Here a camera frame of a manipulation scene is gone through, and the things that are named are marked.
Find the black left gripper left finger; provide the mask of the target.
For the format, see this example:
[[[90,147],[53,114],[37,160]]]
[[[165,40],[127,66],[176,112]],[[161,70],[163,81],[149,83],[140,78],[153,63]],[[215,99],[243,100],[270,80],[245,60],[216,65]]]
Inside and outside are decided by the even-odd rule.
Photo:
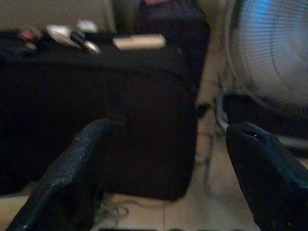
[[[125,133],[125,122],[87,124],[48,167],[8,231],[89,231],[102,197],[103,162]]]

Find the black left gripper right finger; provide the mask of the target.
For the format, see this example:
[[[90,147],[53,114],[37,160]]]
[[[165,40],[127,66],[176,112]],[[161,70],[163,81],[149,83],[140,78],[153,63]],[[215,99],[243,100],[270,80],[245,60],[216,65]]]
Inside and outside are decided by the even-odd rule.
[[[229,125],[227,151],[240,189],[262,231],[308,229],[308,170],[271,133]]]

